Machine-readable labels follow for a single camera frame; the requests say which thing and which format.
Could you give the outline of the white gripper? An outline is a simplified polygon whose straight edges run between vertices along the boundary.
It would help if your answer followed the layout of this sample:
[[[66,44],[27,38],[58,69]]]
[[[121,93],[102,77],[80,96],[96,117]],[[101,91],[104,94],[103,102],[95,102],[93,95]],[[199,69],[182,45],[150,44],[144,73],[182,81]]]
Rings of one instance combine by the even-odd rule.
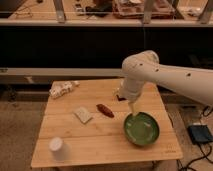
[[[116,95],[129,101],[128,106],[133,116],[139,113],[139,106],[135,101],[140,97],[143,85],[142,81],[124,78],[116,91]]]

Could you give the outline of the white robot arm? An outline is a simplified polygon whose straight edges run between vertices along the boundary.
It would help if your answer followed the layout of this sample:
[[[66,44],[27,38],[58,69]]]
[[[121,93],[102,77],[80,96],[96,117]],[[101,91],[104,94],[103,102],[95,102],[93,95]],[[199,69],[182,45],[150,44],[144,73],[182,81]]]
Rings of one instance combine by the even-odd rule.
[[[147,50],[122,62],[124,79],[117,96],[134,103],[146,82],[151,82],[194,101],[213,107],[213,70],[162,65],[158,55]]]

